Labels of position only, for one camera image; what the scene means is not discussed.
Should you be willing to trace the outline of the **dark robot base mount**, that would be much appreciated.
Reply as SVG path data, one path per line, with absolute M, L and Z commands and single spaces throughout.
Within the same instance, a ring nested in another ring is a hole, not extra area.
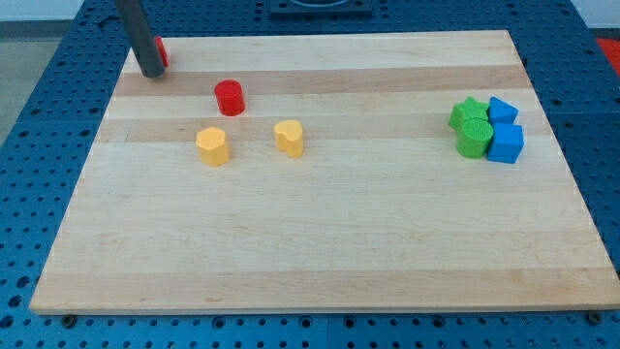
M 270 0 L 269 16 L 272 18 L 370 16 L 373 0 Z

